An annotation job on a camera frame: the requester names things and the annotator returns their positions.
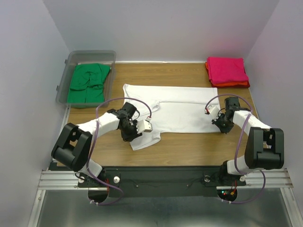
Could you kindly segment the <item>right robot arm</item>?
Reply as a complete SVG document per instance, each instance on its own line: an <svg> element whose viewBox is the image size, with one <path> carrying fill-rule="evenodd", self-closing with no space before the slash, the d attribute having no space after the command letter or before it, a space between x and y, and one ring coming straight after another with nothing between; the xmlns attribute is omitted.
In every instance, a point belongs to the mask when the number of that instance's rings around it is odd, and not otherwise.
<svg viewBox="0 0 303 227"><path fill-rule="evenodd" d="M283 130L261 122L253 115L251 107L241 107L240 99L236 95L227 96L224 112L211 102L205 106L205 114L212 117L212 124L221 133L227 134L237 125L241 129L240 135L248 136L244 154L238 155L240 145L237 145L234 159L224 161L214 175L205 176L206 183L225 186L254 171L275 170L284 165Z"/></svg>

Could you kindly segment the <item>white t shirt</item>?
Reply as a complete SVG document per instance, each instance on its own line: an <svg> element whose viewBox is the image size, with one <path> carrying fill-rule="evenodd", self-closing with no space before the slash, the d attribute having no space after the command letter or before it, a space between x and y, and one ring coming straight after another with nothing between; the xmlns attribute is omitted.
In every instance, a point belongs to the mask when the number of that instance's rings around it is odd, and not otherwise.
<svg viewBox="0 0 303 227"><path fill-rule="evenodd" d="M205 105L219 107L217 89L211 87L165 87L123 85L126 101L139 111L138 120L151 116L153 130L143 133L130 145L140 150L161 140L161 133L215 133L218 127L205 114Z"/></svg>

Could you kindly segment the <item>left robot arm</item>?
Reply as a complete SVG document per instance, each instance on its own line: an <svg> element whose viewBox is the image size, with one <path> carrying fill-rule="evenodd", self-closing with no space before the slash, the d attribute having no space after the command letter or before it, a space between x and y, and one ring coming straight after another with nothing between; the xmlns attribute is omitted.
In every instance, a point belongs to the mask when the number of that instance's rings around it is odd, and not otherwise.
<svg viewBox="0 0 303 227"><path fill-rule="evenodd" d="M99 177L102 166L91 160L91 149L98 137L115 130L121 131L123 141L131 142L142 136L138 121L133 119L137 108L126 102L119 110L110 109L95 120L75 125L66 124L51 152L52 158L74 172L91 178Z"/></svg>

